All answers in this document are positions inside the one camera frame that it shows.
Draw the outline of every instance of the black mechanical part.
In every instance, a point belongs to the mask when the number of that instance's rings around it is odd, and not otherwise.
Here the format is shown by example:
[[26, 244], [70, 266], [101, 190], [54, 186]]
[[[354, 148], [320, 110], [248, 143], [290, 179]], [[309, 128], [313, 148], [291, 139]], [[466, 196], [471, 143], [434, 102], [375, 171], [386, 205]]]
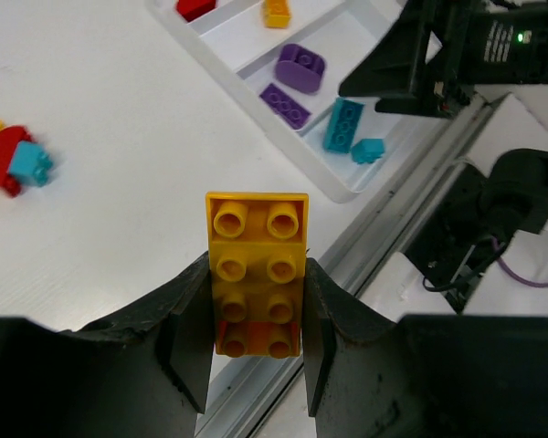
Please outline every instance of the black mechanical part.
[[[426, 62], [430, 35], [441, 48]], [[409, 0], [339, 87], [379, 112], [452, 118], [479, 84], [548, 84], [548, 3], [492, 13], [480, 0]]]
[[319, 438], [548, 437], [548, 318], [395, 325], [312, 261], [308, 272], [304, 363]]
[[192, 437], [215, 338], [208, 267], [77, 332], [0, 318], [0, 436]]
[[[491, 256], [490, 239], [509, 243], [518, 230], [539, 234], [548, 222], [548, 152], [503, 154], [489, 179], [467, 166], [405, 255], [434, 286], [446, 285]], [[478, 282], [446, 294], [460, 312]]]

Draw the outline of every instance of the lego duplo brick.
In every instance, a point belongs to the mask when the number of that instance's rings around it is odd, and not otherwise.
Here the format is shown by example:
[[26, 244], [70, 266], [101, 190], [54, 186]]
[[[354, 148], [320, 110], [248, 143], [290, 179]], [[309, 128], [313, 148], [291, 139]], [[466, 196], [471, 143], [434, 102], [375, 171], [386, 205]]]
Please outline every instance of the lego duplo brick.
[[348, 153], [363, 111], [364, 105], [361, 103], [337, 98], [323, 140], [323, 148], [326, 151]]
[[178, 0], [174, 9], [190, 23], [216, 8], [216, 0]]
[[33, 141], [24, 126], [9, 126], [0, 131], [0, 187], [11, 196], [17, 196], [21, 191], [20, 183], [8, 174], [10, 162], [20, 141]]
[[325, 60], [320, 55], [292, 43], [280, 51], [274, 75], [284, 85], [312, 94], [321, 88], [325, 68]]
[[42, 187], [48, 183], [48, 171], [52, 167], [53, 161], [40, 144], [20, 141], [8, 166], [8, 174], [21, 184]]
[[294, 130], [302, 128], [311, 116], [311, 113], [300, 103], [274, 84], [269, 84], [259, 96]]
[[262, 16], [266, 27], [288, 27], [292, 13], [286, 0], [263, 0]]
[[308, 207], [306, 194], [207, 194], [217, 354], [300, 354]]
[[361, 139], [351, 148], [351, 157], [358, 164], [376, 162], [384, 153], [384, 141], [381, 139]]

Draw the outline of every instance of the red lego brick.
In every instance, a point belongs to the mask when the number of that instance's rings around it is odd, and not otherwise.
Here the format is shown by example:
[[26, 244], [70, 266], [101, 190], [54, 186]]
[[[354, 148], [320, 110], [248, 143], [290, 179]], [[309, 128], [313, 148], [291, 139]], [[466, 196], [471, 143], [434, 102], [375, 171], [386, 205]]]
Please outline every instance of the red lego brick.
[[0, 131], [0, 187], [11, 196], [17, 196], [20, 183], [8, 174], [10, 161], [20, 141], [34, 141], [24, 126], [9, 126]]
[[178, 0], [174, 9], [187, 22], [196, 20], [216, 8], [216, 0]]

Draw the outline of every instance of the black cable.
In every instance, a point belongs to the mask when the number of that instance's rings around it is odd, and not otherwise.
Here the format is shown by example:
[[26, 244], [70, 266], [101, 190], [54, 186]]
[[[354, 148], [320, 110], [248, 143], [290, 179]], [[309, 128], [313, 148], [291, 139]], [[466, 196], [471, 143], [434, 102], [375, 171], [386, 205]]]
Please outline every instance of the black cable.
[[516, 5], [515, 3], [510, 2], [508, 0], [490, 0], [490, 1], [496, 6], [505, 7], [509, 11], [520, 9], [519, 5]]
[[428, 292], [446, 292], [451, 289], [456, 289], [458, 287], [465, 286], [470, 280], [472, 280], [473, 278], [478, 276], [481, 272], [483, 272], [485, 269], [487, 269], [489, 266], [497, 262], [501, 258], [501, 256], [503, 256], [505, 251], [507, 251], [508, 246], [509, 245], [505, 243], [501, 244], [500, 248], [497, 251], [495, 251], [492, 255], [490, 255], [481, 263], [479, 263], [475, 267], [475, 269], [473, 269], [471, 272], [469, 272], [465, 276], [453, 282], [448, 283], [447, 285], [434, 286], [434, 287], [427, 286], [427, 278], [424, 277], [424, 279], [422, 280], [422, 286], [424, 286], [424, 289], [426, 289]]

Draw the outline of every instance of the white table surface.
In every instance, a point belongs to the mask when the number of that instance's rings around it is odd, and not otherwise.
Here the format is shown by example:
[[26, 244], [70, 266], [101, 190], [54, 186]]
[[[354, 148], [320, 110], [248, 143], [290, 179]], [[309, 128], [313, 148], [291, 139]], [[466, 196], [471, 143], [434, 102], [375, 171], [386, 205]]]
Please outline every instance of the white table surface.
[[326, 198], [153, 20], [142, 0], [0, 1], [0, 119], [53, 155], [0, 193], [0, 315], [79, 329], [207, 249], [207, 191], [305, 192], [310, 256], [369, 202]]

